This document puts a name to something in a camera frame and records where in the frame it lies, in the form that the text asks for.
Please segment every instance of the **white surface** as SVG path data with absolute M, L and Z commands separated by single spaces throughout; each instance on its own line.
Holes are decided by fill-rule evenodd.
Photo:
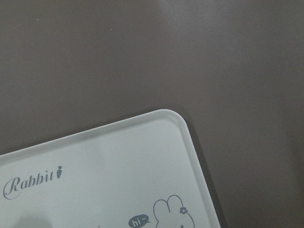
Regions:
M 53 171 L 53 180 L 20 189 L 22 181 L 46 171 Z M 0 228 L 119 228 L 142 214 L 150 221 L 144 228 L 191 228 L 189 216 L 196 228 L 219 227 L 187 126 L 170 110 L 2 155 L 0 173 Z M 6 197 L 19 195 L 6 199 L 8 181 L 16 177 L 17 191 Z M 180 197 L 188 214 L 173 216 L 180 209 L 177 197 L 168 202 L 170 213 L 158 204 L 153 211 L 156 201 L 171 195 Z

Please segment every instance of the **carrot icon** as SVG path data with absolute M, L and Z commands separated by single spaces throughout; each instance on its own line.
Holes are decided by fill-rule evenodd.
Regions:
M 62 170 L 61 170 L 62 166 L 58 166 L 58 170 L 57 170 L 57 178 L 59 179 L 61 174 L 62 174 Z

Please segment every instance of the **rabbit ear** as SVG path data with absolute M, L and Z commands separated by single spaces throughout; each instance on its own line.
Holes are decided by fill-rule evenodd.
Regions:
M 167 202 L 162 199 L 156 201 L 156 203 L 153 206 L 153 212 L 154 212 L 155 218 L 158 221 L 165 219 L 169 213 L 169 208 L 168 208 Z
M 183 207 L 182 201 L 177 195 L 169 197 L 168 205 L 171 213 L 179 213 L 180 209 Z

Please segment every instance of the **rabbit illustration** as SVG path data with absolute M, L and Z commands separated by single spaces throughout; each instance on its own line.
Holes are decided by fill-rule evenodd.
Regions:
M 177 195 L 158 200 L 153 206 L 156 228 L 195 228 L 193 218 Z

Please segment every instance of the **flower on rabbit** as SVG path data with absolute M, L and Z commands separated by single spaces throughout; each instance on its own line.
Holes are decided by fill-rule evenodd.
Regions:
M 180 213 L 181 214 L 186 214 L 188 212 L 188 210 L 186 208 L 180 208 Z

